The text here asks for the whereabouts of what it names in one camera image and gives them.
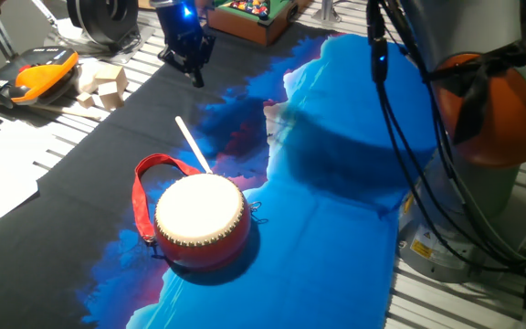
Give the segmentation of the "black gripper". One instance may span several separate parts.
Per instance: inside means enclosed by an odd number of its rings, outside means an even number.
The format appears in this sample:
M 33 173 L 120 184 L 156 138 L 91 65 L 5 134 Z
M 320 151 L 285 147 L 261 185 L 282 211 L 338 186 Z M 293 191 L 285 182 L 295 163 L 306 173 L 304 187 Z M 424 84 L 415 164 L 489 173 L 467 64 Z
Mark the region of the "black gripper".
M 216 37 L 204 35 L 193 1 L 187 0 L 151 0 L 155 9 L 165 43 L 158 59 L 182 72 L 196 88 L 205 86 L 201 68 L 190 59 L 179 57 L 194 56 L 200 48 L 202 64 L 209 62 Z

